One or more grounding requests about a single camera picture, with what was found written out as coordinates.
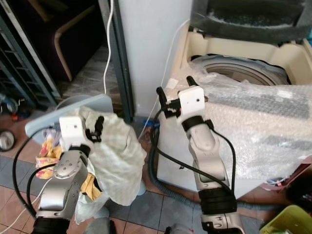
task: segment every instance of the yellow-green bucket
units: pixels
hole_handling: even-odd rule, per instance
[[[312,218],[299,206],[286,207],[277,217],[264,226],[262,234],[312,234]]]

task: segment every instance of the tiled floor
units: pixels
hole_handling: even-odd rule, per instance
[[[9,117],[0,117],[0,129],[11,129],[17,136],[16,147],[9,152],[0,153],[0,231],[9,226],[23,210],[23,206],[18,201],[13,190],[11,171],[13,157],[19,146],[26,139],[24,133],[26,123],[27,120],[13,124]],[[147,152],[150,150],[151,146],[147,140],[142,140],[141,145]],[[23,196],[25,196],[24,192],[26,191],[27,180],[35,169],[35,156],[39,150],[39,145],[30,142],[20,155],[17,178]],[[162,234],[167,226],[171,226],[174,223],[181,223],[188,226],[194,230],[195,234],[204,233],[200,223],[200,211],[194,210],[164,195],[163,192],[156,188],[148,177],[147,164],[143,167],[142,175],[147,192],[142,196],[138,196],[131,206],[123,207],[111,201],[106,203],[106,206],[110,210],[110,217],[117,227],[118,234]],[[44,180],[37,178],[33,181],[31,188],[32,199],[35,199],[35,196],[39,193],[44,183]],[[191,200],[198,201],[197,194],[173,186],[169,187],[176,192],[182,193]],[[268,192],[261,188],[254,189],[241,199],[254,203],[273,202],[287,204],[284,194]],[[239,209],[239,212],[244,215],[242,217],[243,223],[246,229],[248,229],[248,234],[258,234],[258,230],[264,221],[270,220],[276,215],[276,213],[256,212],[245,209]],[[89,219],[77,225],[72,220],[68,234],[83,233],[91,221]],[[6,234],[31,233],[33,222],[32,217],[25,212]]]

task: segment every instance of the white wall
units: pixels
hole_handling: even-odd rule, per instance
[[[136,116],[147,117],[156,100],[172,37],[190,17],[192,0],[119,0],[119,6]],[[169,78],[178,35],[163,86]]]

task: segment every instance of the yellow cloth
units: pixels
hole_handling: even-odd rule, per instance
[[[94,175],[88,173],[88,176],[81,186],[81,192],[86,193],[91,200],[97,199],[102,192],[94,185]]]

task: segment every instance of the washing machine lid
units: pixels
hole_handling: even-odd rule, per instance
[[[312,0],[193,0],[191,26],[213,37],[283,43],[307,38]]]

